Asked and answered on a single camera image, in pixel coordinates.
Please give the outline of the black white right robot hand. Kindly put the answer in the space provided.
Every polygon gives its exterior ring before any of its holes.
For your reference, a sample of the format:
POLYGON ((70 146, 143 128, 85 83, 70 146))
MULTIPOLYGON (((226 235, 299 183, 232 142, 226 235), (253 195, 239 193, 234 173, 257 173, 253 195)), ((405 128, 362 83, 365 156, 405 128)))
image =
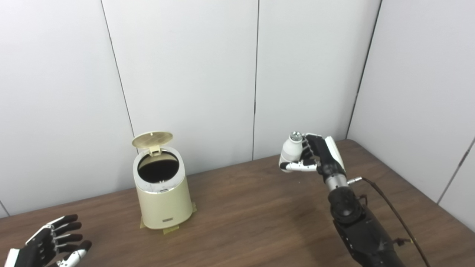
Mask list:
POLYGON ((284 172, 316 171, 324 180, 346 175, 334 139, 313 133, 292 132, 283 144, 278 165, 284 172))

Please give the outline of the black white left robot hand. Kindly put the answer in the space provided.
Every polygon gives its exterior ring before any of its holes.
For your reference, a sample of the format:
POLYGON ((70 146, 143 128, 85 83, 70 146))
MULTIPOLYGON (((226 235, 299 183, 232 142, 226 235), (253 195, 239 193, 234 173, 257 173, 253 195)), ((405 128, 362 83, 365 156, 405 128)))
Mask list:
POLYGON ((22 248, 10 249, 5 267, 76 267, 93 245, 72 233, 81 227, 77 214, 46 223, 22 248))

